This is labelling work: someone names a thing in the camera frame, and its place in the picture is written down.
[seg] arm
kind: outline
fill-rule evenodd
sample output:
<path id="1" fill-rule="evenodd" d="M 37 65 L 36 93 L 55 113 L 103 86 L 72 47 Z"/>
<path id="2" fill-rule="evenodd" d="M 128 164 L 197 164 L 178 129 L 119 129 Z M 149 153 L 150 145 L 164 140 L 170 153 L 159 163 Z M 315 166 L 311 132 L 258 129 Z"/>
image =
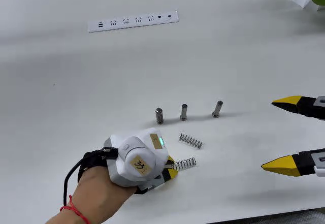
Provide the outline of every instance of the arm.
<path id="1" fill-rule="evenodd" d="M 122 206 L 136 191 L 135 187 L 120 187 L 111 182 L 105 167 L 93 167 L 81 177 L 72 196 L 76 208 L 93 224 L 100 224 Z M 84 224 L 71 210 L 62 210 L 46 224 Z"/>

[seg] metal peg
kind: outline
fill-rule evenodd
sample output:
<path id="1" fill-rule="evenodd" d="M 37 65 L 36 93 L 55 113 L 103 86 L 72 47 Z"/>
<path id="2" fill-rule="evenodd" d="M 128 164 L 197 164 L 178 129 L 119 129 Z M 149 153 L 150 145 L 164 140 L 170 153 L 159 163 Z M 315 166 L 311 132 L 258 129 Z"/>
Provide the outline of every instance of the metal peg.
<path id="1" fill-rule="evenodd" d="M 164 122 L 163 118 L 163 110 L 161 108 L 156 109 L 156 121 L 158 124 L 162 124 Z"/>
<path id="2" fill-rule="evenodd" d="M 213 116 L 213 117 L 219 117 L 219 115 L 220 115 L 220 110 L 221 110 L 222 105 L 223 105 L 223 102 L 222 102 L 222 101 L 218 101 L 218 102 L 217 102 L 217 105 L 215 106 L 215 109 L 214 109 L 214 111 L 212 112 L 212 116 Z"/>
<path id="3" fill-rule="evenodd" d="M 183 104 L 182 105 L 182 113 L 179 117 L 182 121 L 185 121 L 187 119 L 186 112 L 187 112 L 187 104 Z"/>

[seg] red bracelet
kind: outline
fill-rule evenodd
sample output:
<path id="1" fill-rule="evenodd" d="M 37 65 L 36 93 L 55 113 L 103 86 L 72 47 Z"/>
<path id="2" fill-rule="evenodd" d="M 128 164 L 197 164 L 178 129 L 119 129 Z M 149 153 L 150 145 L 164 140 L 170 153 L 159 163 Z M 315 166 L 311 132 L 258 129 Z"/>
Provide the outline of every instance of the red bracelet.
<path id="1" fill-rule="evenodd" d="M 67 205 L 65 205 L 65 206 L 62 206 L 61 208 L 60 208 L 60 211 L 61 210 L 63 210 L 63 209 L 67 209 L 67 210 L 72 210 L 73 212 L 75 212 L 78 216 L 80 216 L 84 221 L 85 221 L 85 223 L 86 224 L 91 224 L 90 223 L 90 221 L 83 215 L 83 214 L 81 214 L 81 212 L 74 206 L 74 204 L 72 203 L 72 196 L 71 195 L 69 195 L 69 198 L 70 198 L 70 201 L 69 201 L 69 204 L 71 205 L 71 206 L 67 206 Z"/>

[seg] electrical socket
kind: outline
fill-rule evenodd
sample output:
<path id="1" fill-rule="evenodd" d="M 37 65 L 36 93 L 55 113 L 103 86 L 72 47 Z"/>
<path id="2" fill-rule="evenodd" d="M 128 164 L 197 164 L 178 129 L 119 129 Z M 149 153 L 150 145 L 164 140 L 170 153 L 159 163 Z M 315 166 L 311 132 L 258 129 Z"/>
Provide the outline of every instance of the electrical socket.
<path id="1" fill-rule="evenodd" d="M 178 21 L 179 17 L 177 11 L 164 13 L 149 13 L 137 16 L 112 18 L 101 21 L 91 21 L 88 23 L 88 32 L 92 33 L 98 31 L 107 31 L 128 27 L 149 26 Z"/>

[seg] label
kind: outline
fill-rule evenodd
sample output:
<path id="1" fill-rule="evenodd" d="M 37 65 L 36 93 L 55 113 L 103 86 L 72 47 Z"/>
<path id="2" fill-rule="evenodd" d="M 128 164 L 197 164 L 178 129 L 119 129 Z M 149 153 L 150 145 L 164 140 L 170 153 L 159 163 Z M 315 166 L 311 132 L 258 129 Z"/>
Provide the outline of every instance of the label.
<path id="1" fill-rule="evenodd" d="M 153 146 L 155 149 L 162 149 L 158 134 L 150 134 Z"/>
<path id="2" fill-rule="evenodd" d="M 137 155 L 130 164 L 136 169 L 142 176 L 147 175 L 151 172 L 151 167 L 139 156 Z"/>

